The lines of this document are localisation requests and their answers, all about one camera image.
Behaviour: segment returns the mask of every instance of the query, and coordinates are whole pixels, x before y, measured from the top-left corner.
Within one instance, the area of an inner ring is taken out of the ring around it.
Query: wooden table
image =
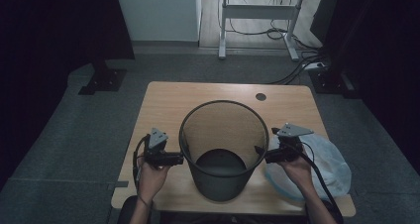
[[[256,99],[258,93],[265,101]],[[253,108],[268,128],[289,122],[310,128],[328,138],[312,93],[305,86],[152,82],[148,86],[118,180],[128,182],[116,187],[112,206],[121,208],[127,197],[136,194],[132,175],[133,151],[139,140],[153,127],[169,136],[167,152],[179,152],[178,133],[185,116],[195,107],[213,100],[233,100]],[[243,192],[227,202],[205,198],[195,187],[187,161],[172,167],[166,183],[154,199],[157,210],[214,213],[304,215],[303,202],[278,194],[264,176],[265,162],[254,171]],[[344,216],[356,209],[349,195],[336,198]]]
[[[303,0],[297,0],[295,5],[232,5],[229,0],[222,1],[222,19],[219,38],[219,59],[226,58],[226,19],[271,19],[290,20],[287,33],[283,33],[284,43],[287,46],[293,61],[299,61],[299,55],[292,39],[300,8]]]

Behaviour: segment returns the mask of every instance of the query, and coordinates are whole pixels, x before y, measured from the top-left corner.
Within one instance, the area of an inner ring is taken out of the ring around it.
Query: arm
[[[301,157],[291,163],[279,163],[284,168],[290,180],[302,192],[308,208],[309,217],[314,224],[329,224],[336,223],[330,212],[325,207],[324,203],[318,196],[312,182],[311,165],[309,165]]]
[[[152,200],[163,187],[170,167],[154,168],[144,162],[143,157],[138,159],[142,174],[139,180],[139,193],[130,224],[146,224]]]

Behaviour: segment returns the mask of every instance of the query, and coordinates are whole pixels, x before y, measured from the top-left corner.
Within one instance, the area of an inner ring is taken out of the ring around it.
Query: trash bag
[[[312,148],[315,165],[321,172],[324,182],[331,194],[334,197],[346,195],[350,190],[352,172],[337,147],[317,134],[300,136],[299,139],[302,143],[305,143]],[[268,149],[272,150],[278,148],[278,144],[278,136],[274,135],[270,139]],[[312,151],[306,145],[303,145],[303,147],[309,159],[312,160]],[[302,193],[290,178],[288,178],[283,167],[280,165],[276,163],[267,164],[265,176],[280,194],[293,200],[303,200]],[[328,196],[313,169],[312,181],[318,196],[321,199],[328,199]]]

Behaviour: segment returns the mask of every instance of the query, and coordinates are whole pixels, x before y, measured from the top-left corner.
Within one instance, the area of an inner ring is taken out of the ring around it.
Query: trash can
[[[179,145],[197,189],[227,201],[244,189],[269,142],[263,119],[250,107],[217,100],[199,105],[183,120]],[[258,154],[255,147],[263,149]]]

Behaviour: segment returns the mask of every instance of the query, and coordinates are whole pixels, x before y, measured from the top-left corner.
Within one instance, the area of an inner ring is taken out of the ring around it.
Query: black stand base
[[[118,91],[124,76],[125,69],[106,69],[100,73],[95,71],[87,86],[83,86],[79,95],[93,95],[96,91]]]
[[[331,72],[325,69],[308,70],[309,76],[317,93],[342,94],[346,98],[359,98],[359,94],[345,73],[340,78],[333,78]]]

